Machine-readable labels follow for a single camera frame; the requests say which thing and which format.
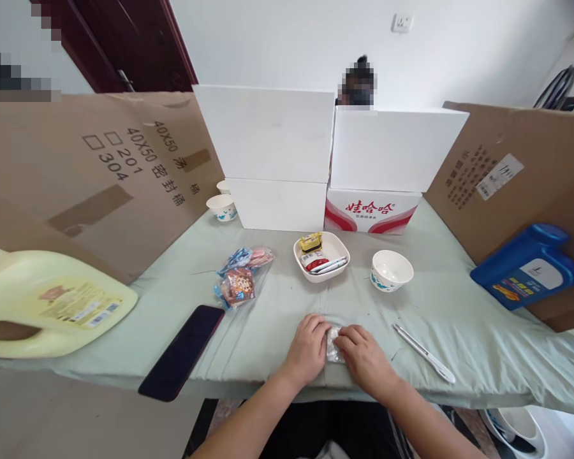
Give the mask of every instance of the wooden door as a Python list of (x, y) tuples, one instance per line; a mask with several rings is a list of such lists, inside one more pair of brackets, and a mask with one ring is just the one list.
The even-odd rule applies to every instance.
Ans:
[(168, 0), (31, 1), (96, 92), (191, 91), (197, 83)]

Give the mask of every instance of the dark clothing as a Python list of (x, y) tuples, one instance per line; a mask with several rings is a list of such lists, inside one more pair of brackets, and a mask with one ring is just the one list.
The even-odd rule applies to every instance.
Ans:
[(260, 459), (314, 459), (329, 440), (350, 459), (413, 457), (402, 430), (382, 405), (312, 402), (287, 409)]

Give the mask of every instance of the hand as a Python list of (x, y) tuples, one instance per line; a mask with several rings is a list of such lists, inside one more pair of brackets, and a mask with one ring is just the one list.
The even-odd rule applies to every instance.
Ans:
[(342, 327), (334, 344), (359, 386), (379, 402), (400, 381), (374, 337), (361, 325)]
[(332, 327), (325, 317), (308, 314), (298, 325), (285, 362), (277, 372), (289, 379), (299, 392), (315, 379), (325, 365), (325, 333)]

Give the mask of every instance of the white wall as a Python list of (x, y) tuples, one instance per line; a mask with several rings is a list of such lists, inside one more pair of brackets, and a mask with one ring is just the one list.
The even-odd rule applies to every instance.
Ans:
[(2, 63), (21, 65), (24, 78), (50, 78), (50, 88), (66, 94), (94, 92), (61, 43), (51, 41), (51, 31), (42, 29), (41, 18), (31, 12), (29, 0), (0, 0), (0, 53), (10, 58)]
[[(376, 104), (531, 106), (574, 0), (172, 0), (201, 83), (335, 91), (366, 53)], [(409, 34), (390, 30), (415, 14)]]

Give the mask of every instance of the small item wrapped in plastic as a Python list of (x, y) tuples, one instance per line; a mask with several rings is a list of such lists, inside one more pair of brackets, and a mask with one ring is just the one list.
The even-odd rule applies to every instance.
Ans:
[(313, 268), (321, 266), (327, 263), (329, 260), (327, 259), (327, 257), (323, 252), (314, 251), (301, 255), (300, 261), (302, 262), (302, 266), (304, 267), (304, 269), (310, 272)]
[(255, 272), (257, 268), (267, 265), (273, 259), (274, 254), (268, 247), (253, 247), (252, 249), (241, 247), (227, 259), (217, 274), (225, 277), (225, 273), (234, 268), (248, 268)]
[(340, 349), (334, 344), (334, 340), (338, 337), (338, 331), (342, 327), (333, 326), (327, 331), (327, 361), (334, 363), (344, 363), (344, 357), (340, 353)]
[(300, 248), (302, 249), (302, 252), (309, 253), (321, 250), (321, 244), (323, 242), (321, 234), (322, 233), (313, 233), (300, 238)]
[(228, 270), (234, 268), (244, 268), (251, 260), (252, 254), (252, 249), (248, 247), (241, 247), (240, 249), (236, 250), (225, 263), (223, 263), (223, 267), (217, 271), (217, 274), (219, 274), (220, 277), (225, 277), (225, 273)]
[(241, 303), (255, 298), (253, 272), (248, 268), (227, 270), (219, 283), (219, 289), (221, 299), (228, 309), (238, 307)]
[(274, 259), (268, 247), (241, 247), (217, 271), (221, 279), (214, 286), (215, 295), (226, 309), (250, 302), (259, 294), (267, 269)]
[(255, 271), (255, 268), (267, 265), (274, 259), (274, 254), (272, 250), (268, 247), (253, 247), (253, 253), (251, 254), (251, 259), (247, 264), (247, 268)]

